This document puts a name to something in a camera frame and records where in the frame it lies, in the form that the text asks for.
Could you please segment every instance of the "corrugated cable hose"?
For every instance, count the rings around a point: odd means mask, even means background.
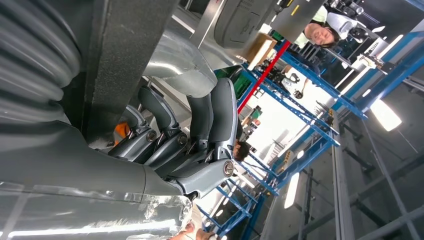
[[[61,88],[79,73],[73,34],[45,1],[0,0],[0,119],[64,117]]]

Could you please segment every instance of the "dark hair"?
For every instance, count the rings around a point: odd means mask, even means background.
[[[339,36],[339,34],[337,33],[337,31],[336,31],[336,30],[334,30],[334,29],[333,29],[330,25],[328,25],[328,23],[325,23],[324,25],[322,25],[322,27],[323,27],[323,28],[326,28],[326,29],[328,29],[328,30],[330,30],[331,34],[332,34],[332,35],[333,35],[333,37],[334,37],[334,41],[333,41],[333,42],[331,42],[331,43],[327,43],[327,44],[320,45],[320,47],[321,47],[321,48],[329,49],[329,48],[331,48],[331,47],[335,46],[337,43],[339,43],[339,41],[340,41],[340,36]]]
[[[240,148],[238,149],[237,156],[235,156],[234,159],[238,162],[243,162],[249,155],[251,147],[245,141],[238,141],[237,144],[240,145]]]

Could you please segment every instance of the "person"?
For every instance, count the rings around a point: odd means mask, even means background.
[[[221,238],[214,232],[202,229],[202,215],[197,205],[193,203],[191,221],[184,230],[169,240],[221,240]]]
[[[312,42],[322,48],[330,48],[340,40],[339,34],[326,24],[328,11],[321,6],[312,21],[306,25],[304,31],[294,41],[299,48],[304,48],[308,42]]]
[[[249,155],[250,146],[245,141],[240,141],[240,137],[243,133],[243,126],[240,122],[240,119],[237,117],[237,132],[235,133],[235,144],[232,155],[234,160],[237,162],[243,162],[245,158]]]

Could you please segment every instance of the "orange object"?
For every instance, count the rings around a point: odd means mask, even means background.
[[[121,122],[115,127],[115,132],[124,139],[128,134],[130,134],[130,126],[128,126],[126,121]]]

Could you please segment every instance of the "red pole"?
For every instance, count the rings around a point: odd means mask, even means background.
[[[278,59],[283,55],[283,53],[289,48],[290,42],[285,40],[284,44],[280,48],[280,50],[277,52],[277,55],[274,57],[272,62],[269,64],[269,66],[265,69],[263,74],[260,76],[259,80],[254,84],[252,90],[249,92],[249,94],[246,96],[246,98],[243,100],[240,106],[237,108],[237,112],[240,114],[242,109],[245,107],[245,105],[248,103],[249,99],[252,97],[253,93],[256,91],[257,88],[262,84],[262,82],[265,80],[265,78],[270,73],[271,69],[273,69],[274,65],[277,63]]]

